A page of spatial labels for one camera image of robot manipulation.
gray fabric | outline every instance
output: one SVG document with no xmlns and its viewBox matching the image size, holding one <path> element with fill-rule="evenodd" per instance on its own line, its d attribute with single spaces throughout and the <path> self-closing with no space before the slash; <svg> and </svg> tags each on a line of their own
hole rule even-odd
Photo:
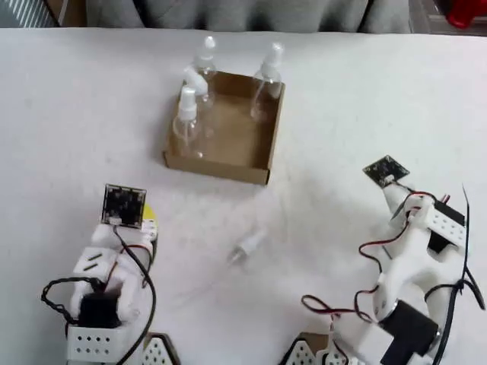
<svg viewBox="0 0 487 365">
<path fill-rule="evenodd" d="M 87 0 L 92 27 L 410 33 L 409 0 Z"/>
<path fill-rule="evenodd" d="M 43 0 L 0 0 L 0 28 L 54 25 Z"/>
</svg>

white 3d-printed robot part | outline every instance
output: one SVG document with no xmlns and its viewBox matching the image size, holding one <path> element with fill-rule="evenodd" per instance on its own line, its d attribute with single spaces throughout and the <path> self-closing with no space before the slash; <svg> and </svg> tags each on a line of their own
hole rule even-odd
<svg viewBox="0 0 487 365">
<path fill-rule="evenodd" d="M 286 365 L 314 365 L 315 356 L 306 341 L 296 341 Z"/>
<path fill-rule="evenodd" d="M 173 365 L 164 342 L 153 337 L 144 350 L 142 365 Z"/>
</svg>

white spray nozzle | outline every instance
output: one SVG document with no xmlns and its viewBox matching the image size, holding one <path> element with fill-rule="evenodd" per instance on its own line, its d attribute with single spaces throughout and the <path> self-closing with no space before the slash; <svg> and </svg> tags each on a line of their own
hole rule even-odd
<svg viewBox="0 0 487 365">
<path fill-rule="evenodd" d="M 281 65 L 284 46 L 281 43 L 273 43 L 267 53 L 260 68 L 264 75 L 272 75 L 278 72 L 277 68 Z"/>
<path fill-rule="evenodd" d="M 208 82 L 196 72 L 194 67 L 188 66 L 184 69 L 184 81 L 195 90 L 197 96 L 208 94 Z"/>
<path fill-rule="evenodd" d="M 183 86 L 177 116 L 181 120 L 190 121 L 196 118 L 195 89 Z"/>
<path fill-rule="evenodd" d="M 201 48 L 196 53 L 195 62 L 198 63 L 198 61 L 211 61 L 213 59 L 213 56 L 215 55 L 215 49 L 215 38 L 213 38 L 212 36 L 207 36 L 205 38 L 205 42 L 203 42 Z"/>
<path fill-rule="evenodd" d="M 254 252 L 260 243 L 264 241 L 267 234 L 265 231 L 258 231 L 253 235 L 244 238 L 235 248 L 231 257 L 231 263 L 242 261 Z"/>
</svg>

gray chair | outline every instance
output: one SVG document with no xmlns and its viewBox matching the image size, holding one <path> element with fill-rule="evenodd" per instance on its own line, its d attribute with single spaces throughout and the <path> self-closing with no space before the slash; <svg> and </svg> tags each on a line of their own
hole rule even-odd
<svg viewBox="0 0 487 365">
<path fill-rule="evenodd" d="M 410 33 L 409 0 L 87 0 L 88 26 Z"/>
</svg>

cardboard box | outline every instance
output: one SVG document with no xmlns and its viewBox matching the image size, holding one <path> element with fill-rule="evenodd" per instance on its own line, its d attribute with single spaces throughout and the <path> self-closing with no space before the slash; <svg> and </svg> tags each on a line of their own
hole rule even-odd
<svg viewBox="0 0 487 365">
<path fill-rule="evenodd" d="M 184 157 L 178 152 L 177 137 L 169 125 L 163 158 L 170 169 L 267 185 L 269 182 L 285 86 L 280 97 L 265 102 L 266 120 L 250 116 L 253 79 L 217 72 L 214 77 L 215 104 L 210 120 L 215 130 L 205 140 L 203 158 Z M 177 114 L 177 105 L 173 117 Z"/>
</svg>

